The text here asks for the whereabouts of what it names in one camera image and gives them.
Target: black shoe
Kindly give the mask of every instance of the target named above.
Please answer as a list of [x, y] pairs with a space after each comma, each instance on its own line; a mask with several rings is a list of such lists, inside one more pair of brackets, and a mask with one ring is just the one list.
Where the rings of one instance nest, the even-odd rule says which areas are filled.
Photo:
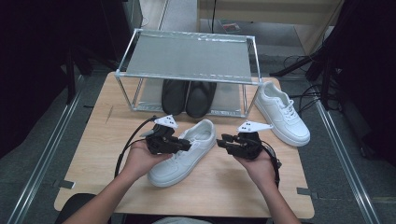
[[186, 105], [189, 81], [165, 79], [161, 104], [167, 115], [178, 115]]
[[186, 113], [195, 119], [203, 117], [212, 106], [216, 92], [216, 82], [193, 81], [190, 85]]

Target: wooden table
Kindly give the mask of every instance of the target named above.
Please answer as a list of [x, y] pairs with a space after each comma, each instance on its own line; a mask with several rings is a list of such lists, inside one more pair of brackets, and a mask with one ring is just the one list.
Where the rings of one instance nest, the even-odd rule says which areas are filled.
[[[212, 20], [214, 0], [198, 0], [200, 19]], [[330, 25], [335, 25], [343, 0], [218, 0], [215, 19], [295, 24], [306, 54], [321, 44]]]
[[[279, 85], [276, 79], [267, 79]], [[132, 95], [137, 80], [135, 77], [122, 80]], [[76, 193], [99, 193], [113, 179], [118, 156], [132, 132], [152, 115], [148, 112], [132, 112], [114, 73], [110, 73], [65, 177], [65, 180], [73, 181], [76, 185], [73, 189], [60, 189], [55, 208], [61, 210], [67, 199]], [[222, 133], [237, 134], [236, 128], [244, 122], [236, 118], [205, 118], [216, 125], [218, 138]], [[248, 119], [265, 123], [255, 106]], [[175, 120], [179, 125], [175, 136], [199, 121], [186, 114], [175, 116]], [[147, 124], [141, 133], [150, 130], [153, 125]], [[275, 149], [283, 163], [279, 170], [279, 188], [291, 209], [299, 218], [311, 218], [314, 208], [310, 196], [297, 194], [297, 188], [307, 188], [297, 149], [281, 142], [271, 131], [260, 132], [260, 138]], [[213, 217], [270, 216], [262, 195], [245, 168], [224, 148], [217, 146], [200, 160], [189, 176], [172, 187], [157, 188], [145, 176], [141, 177], [126, 193], [116, 212]]]

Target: human hand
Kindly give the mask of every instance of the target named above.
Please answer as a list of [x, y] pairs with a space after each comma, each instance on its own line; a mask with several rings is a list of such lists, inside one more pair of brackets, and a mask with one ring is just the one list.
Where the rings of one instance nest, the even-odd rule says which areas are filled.
[[239, 161], [253, 182], [259, 186], [275, 185], [275, 171], [270, 156], [263, 150], [254, 160], [234, 157]]
[[128, 176], [135, 181], [148, 173], [154, 165], [171, 157], [172, 154], [151, 154], [145, 140], [135, 142], [129, 149], [127, 160], [120, 175]]

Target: human arm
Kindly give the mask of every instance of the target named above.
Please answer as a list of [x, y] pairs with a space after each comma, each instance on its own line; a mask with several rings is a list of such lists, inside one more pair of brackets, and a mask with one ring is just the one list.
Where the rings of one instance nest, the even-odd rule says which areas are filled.
[[170, 154], [152, 155], [145, 141], [131, 145], [122, 171], [65, 223], [106, 223], [132, 184]]
[[301, 223], [291, 211], [275, 182], [274, 167], [269, 155], [262, 151], [255, 160], [235, 157], [246, 169], [253, 182], [262, 193], [272, 219], [276, 224]]

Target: shoelace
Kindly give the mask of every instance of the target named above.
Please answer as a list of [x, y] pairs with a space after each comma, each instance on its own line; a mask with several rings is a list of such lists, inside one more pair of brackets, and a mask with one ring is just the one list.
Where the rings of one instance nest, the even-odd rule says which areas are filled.
[[290, 100], [289, 104], [287, 106], [285, 106], [284, 108], [282, 108], [282, 111], [283, 111], [284, 115], [286, 116], [286, 118], [288, 119], [288, 121], [298, 118], [298, 114], [294, 110], [293, 104], [294, 104], [294, 101]]

